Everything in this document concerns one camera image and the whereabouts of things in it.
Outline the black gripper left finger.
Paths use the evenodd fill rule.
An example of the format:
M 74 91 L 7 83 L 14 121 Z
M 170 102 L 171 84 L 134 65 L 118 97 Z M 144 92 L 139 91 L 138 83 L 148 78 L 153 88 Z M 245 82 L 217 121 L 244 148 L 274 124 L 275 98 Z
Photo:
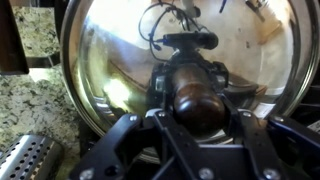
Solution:
M 74 167 L 68 180 L 197 179 L 197 143 L 172 116 L 122 116 Z

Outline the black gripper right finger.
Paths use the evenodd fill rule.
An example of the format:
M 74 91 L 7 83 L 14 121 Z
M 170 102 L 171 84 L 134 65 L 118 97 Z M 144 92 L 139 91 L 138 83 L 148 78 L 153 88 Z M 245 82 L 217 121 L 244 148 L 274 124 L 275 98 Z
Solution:
M 320 180 L 318 133 L 288 117 L 259 119 L 224 96 L 221 101 L 229 118 L 226 134 L 244 146 L 258 180 Z

